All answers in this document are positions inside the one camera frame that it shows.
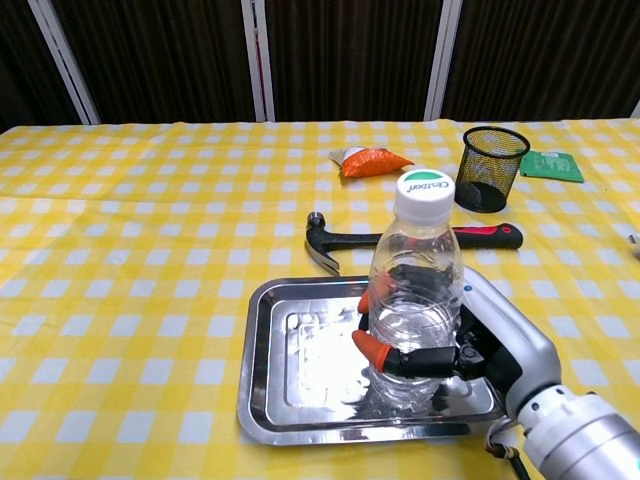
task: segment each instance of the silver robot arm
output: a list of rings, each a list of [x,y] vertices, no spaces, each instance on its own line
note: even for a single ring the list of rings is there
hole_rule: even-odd
[[[551,341],[468,267],[461,318],[460,356],[469,346],[470,363],[524,427],[524,451],[545,478],[640,479],[640,434],[599,396],[562,385]]]

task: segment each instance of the cable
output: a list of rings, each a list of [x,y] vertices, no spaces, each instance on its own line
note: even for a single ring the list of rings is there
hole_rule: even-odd
[[[520,458],[520,452],[517,448],[509,447],[501,443],[493,443],[493,437],[500,432],[504,432],[509,428],[517,425],[517,422],[511,420],[508,417],[504,417],[491,424],[485,437],[485,450],[493,455],[495,458],[506,458],[509,460],[509,464],[513,469],[518,480],[530,480],[527,469],[522,463]]]

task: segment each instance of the green card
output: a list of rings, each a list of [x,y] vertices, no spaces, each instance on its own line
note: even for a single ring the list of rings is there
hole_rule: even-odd
[[[578,165],[568,153],[530,151],[520,162],[520,175],[584,182]]]

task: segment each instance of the hammer head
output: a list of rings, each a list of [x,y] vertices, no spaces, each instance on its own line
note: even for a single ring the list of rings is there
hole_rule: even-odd
[[[311,212],[307,216],[307,238],[304,246],[321,267],[333,276],[340,276],[340,264],[329,256],[325,250],[325,242],[329,239],[329,232],[324,227],[326,222],[320,212]]]

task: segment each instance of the black mesh pen holder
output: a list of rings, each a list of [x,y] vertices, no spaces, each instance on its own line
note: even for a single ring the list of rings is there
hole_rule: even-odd
[[[463,140],[456,203],[474,212],[499,212],[507,204],[529,142],[519,133],[500,127],[472,128]]]

